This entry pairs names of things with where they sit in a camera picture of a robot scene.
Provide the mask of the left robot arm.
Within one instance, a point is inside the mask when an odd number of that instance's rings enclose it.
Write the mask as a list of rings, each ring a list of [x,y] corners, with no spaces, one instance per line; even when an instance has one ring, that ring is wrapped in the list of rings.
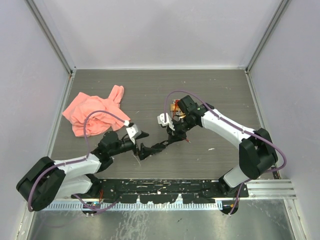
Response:
[[[30,211],[41,211],[53,200],[73,194],[95,198],[100,185],[95,173],[106,170],[113,157],[132,151],[140,160],[159,153],[159,149],[137,145],[125,135],[119,138],[115,131],[108,131],[88,156],[68,160],[52,160],[45,156],[21,178],[16,190],[28,202]]]

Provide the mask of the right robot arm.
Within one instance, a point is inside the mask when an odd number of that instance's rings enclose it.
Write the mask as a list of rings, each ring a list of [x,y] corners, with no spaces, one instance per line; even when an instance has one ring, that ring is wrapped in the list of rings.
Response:
[[[199,126],[220,135],[238,149],[238,164],[218,180],[223,196],[231,197],[240,184],[256,180],[278,161],[276,148],[266,129],[245,127],[212,105],[196,103],[190,95],[181,98],[177,105],[183,118],[174,120],[168,113],[157,117],[158,124],[167,129],[169,136],[184,140],[187,131]]]

